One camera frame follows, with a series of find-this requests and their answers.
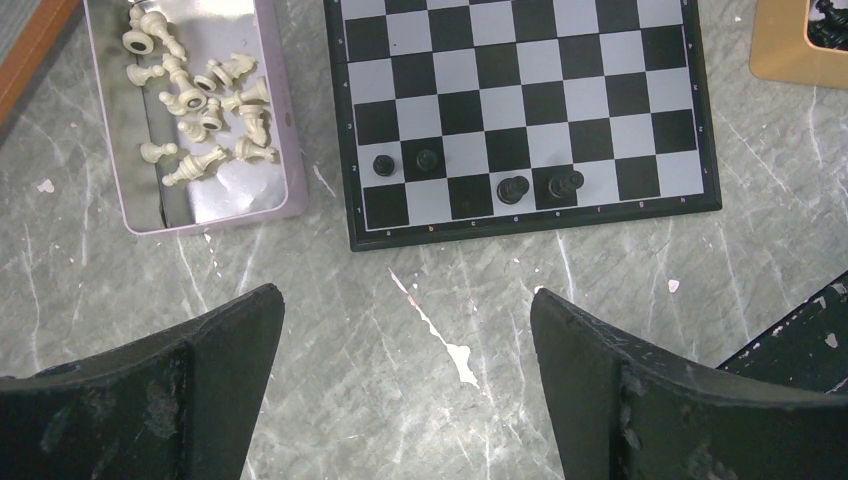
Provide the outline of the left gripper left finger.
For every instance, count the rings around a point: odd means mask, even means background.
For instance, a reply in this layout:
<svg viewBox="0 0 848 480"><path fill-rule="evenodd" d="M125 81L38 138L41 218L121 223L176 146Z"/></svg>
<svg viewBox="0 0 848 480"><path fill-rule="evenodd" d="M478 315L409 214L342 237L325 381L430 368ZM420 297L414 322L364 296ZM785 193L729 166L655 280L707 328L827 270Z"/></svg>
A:
<svg viewBox="0 0 848 480"><path fill-rule="evenodd" d="M1 380L5 479L237 479L275 361L265 284L112 350Z"/></svg>

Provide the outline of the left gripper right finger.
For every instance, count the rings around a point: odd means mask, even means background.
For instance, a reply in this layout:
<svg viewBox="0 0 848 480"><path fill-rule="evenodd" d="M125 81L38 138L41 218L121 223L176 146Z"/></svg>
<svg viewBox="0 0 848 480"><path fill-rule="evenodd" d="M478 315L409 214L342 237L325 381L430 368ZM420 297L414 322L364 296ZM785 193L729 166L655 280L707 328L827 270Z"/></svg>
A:
<svg viewBox="0 0 848 480"><path fill-rule="evenodd" d="M678 356L547 289L530 322L569 479L843 479L847 392L826 394Z"/></svg>

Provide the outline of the black pawn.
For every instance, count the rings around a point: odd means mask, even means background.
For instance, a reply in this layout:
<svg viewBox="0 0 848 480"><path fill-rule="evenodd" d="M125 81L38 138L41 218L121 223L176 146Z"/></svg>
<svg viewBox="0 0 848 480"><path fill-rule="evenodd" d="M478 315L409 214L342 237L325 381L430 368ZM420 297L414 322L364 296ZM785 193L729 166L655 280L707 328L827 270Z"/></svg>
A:
<svg viewBox="0 0 848 480"><path fill-rule="evenodd" d="M422 149L416 154L415 162L420 171L429 172L439 165L440 157L432 150Z"/></svg>
<svg viewBox="0 0 848 480"><path fill-rule="evenodd" d="M374 158L372 167L376 175L390 177L396 170L396 161L390 155L380 154Z"/></svg>

